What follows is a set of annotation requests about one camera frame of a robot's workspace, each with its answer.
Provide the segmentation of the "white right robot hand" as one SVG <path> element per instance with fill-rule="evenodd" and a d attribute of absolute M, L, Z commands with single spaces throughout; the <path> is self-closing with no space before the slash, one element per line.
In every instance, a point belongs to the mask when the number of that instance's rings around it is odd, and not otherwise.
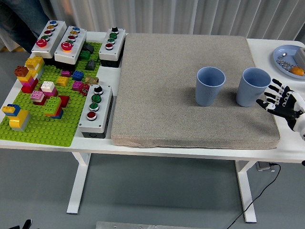
<path fill-rule="evenodd" d="M 302 139 L 305 138 L 305 100 L 302 96 L 282 84 L 277 79 L 268 88 L 271 93 L 265 92 L 266 100 L 257 99 L 256 102 L 267 112 L 282 117 L 289 128 L 298 132 Z"/>

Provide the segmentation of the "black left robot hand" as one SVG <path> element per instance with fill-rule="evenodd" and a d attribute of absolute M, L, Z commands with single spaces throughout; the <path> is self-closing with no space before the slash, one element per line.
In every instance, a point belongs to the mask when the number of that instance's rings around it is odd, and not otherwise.
<path fill-rule="evenodd" d="M 32 219 L 27 219 L 24 222 L 22 227 L 20 225 L 16 225 L 16 226 L 13 226 L 13 227 L 11 227 L 9 229 L 29 229 L 31 227 L 31 225 L 32 225 Z"/>

